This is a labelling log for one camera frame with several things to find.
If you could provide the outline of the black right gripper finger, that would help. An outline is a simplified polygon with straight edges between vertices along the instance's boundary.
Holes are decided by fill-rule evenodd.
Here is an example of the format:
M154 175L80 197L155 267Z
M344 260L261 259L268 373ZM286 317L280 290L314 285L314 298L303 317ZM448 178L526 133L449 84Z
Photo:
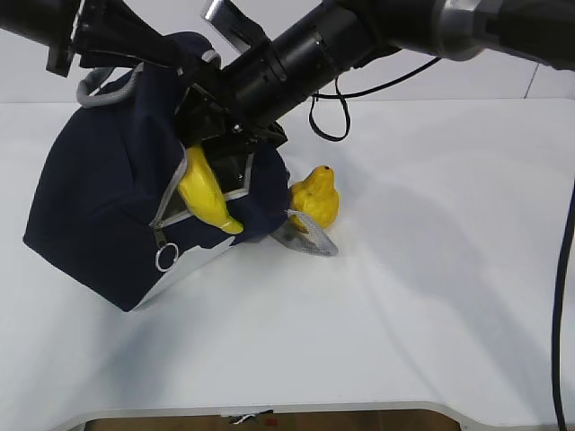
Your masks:
M248 131L246 137L250 142L262 143L269 146L282 146L288 141L283 128L264 128Z
M175 111L175 128L185 146L232 146L230 109L198 84L189 86Z

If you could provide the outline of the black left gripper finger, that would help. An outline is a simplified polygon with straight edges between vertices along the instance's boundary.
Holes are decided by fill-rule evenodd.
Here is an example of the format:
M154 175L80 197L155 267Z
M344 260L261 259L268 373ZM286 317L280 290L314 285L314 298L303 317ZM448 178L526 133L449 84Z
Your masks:
M78 53L80 67L135 67L140 63L152 63L153 60L136 50L85 50Z
M175 43L150 27L124 1L106 2L105 27L110 53L159 66L180 63Z

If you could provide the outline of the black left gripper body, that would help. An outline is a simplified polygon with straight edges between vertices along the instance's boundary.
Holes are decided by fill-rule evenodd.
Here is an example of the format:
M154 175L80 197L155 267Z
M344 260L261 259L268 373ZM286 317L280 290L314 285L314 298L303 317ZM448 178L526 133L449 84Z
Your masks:
M58 1L55 39L48 44L46 70L53 75L68 76L73 60L80 57L81 68L112 67L116 60L111 53L96 48L103 36L107 1Z

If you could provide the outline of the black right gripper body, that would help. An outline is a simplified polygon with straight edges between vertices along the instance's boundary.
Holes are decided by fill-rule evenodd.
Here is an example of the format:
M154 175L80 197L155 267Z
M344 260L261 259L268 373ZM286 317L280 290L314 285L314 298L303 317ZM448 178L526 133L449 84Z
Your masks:
M206 60L190 62L190 85L198 84L230 109L232 134L282 128L288 112L288 51L284 40L269 40L219 68Z

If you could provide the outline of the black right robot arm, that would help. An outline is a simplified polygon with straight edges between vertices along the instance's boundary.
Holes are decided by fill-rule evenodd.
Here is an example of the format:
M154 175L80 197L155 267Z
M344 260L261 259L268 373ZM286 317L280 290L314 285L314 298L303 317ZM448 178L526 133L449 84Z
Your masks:
M401 50L463 62L490 49L574 67L571 1L324 1L276 39L230 1L209 2L204 17L239 57L187 69L175 125L188 145L233 134L282 144L278 119L350 69Z

